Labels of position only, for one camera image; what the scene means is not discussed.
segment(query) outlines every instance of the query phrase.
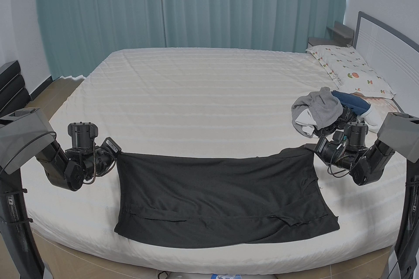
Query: fitted sheet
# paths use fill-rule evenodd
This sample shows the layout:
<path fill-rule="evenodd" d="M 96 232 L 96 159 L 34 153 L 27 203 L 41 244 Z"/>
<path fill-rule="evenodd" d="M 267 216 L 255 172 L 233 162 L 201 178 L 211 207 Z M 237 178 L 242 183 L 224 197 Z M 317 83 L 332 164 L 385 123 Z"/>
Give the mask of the fitted sheet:
<path fill-rule="evenodd" d="M 97 143 L 111 136 L 124 152 L 184 157 L 269 156 L 315 143 L 291 125 L 299 96 L 336 86 L 304 53 L 150 48 L 109 55 L 51 119 L 71 147 L 70 122 L 93 122 Z M 376 134 L 367 135 L 370 146 Z M 45 237 L 99 257 L 167 271 L 277 274 L 325 266 L 394 243 L 404 197 L 405 160 L 395 154 L 380 181 L 336 179 L 315 157 L 323 198 L 340 230 L 309 240 L 175 249 L 128 240 L 118 222 L 117 169 L 71 192 L 53 187 L 32 159 L 21 169 L 32 226 Z"/>

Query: tiled floor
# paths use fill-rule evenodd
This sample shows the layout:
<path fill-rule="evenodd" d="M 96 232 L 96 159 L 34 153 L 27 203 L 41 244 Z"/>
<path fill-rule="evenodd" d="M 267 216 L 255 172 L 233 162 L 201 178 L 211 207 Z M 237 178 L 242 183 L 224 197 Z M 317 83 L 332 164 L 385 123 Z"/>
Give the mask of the tiled floor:
<path fill-rule="evenodd" d="M 82 78 L 61 78 L 43 91 L 31 107 L 41 107 L 48 117 L 57 111 Z M 52 242 L 34 232 L 42 258 L 49 264 L 55 279 L 156 279 L 157 270 L 115 263 Z M 279 274 L 279 279 L 378 279 L 383 271 L 390 248 L 377 250 L 341 263 L 301 272 Z M 0 278 L 17 279 L 18 273 L 0 238 Z"/>

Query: gray cloth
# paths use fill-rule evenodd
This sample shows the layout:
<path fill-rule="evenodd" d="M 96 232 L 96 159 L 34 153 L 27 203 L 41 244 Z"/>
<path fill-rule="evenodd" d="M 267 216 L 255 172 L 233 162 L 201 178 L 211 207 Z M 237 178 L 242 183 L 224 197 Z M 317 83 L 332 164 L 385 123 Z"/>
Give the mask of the gray cloth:
<path fill-rule="evenodd" d="M 342 104 L 338 98 L 332 95 L 328 87 L 322 87 L 318 92 L 310 92 L 304 97 L 299 97 L 291 106 L 292 125 L 300 134 L 306 137 L 313 136 L 303 132 L 302 125 L 296 124 L 295 120 L 307 108 L 317 123 L 317 129 L 331 125 L 343 113 Z"/>

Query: white pillow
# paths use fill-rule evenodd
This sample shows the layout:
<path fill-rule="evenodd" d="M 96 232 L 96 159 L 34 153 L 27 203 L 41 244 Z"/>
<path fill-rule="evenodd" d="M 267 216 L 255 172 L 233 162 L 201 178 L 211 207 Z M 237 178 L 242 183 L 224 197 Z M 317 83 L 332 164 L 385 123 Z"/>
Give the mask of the white pillow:
<path fill-rule="evenodd" d="M 339 91 L 392 99 L 395 92 L 352 46 L 313 46 L 310 52 L 329 73 Z"/>

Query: pile of clothes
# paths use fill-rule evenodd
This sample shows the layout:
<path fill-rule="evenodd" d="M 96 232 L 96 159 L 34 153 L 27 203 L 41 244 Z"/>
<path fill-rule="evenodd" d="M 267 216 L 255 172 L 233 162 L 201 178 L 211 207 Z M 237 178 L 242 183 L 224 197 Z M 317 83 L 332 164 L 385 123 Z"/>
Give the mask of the pile of clothes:
<path fill-rule="evenodd" d="M 292 125 L 306 137 L 328 136 L 348 122 L 362 121 L 378 132 L 383 120 L 373 105 L 359 96 L 322 87 L 299 97 L 291 107 Z"/>

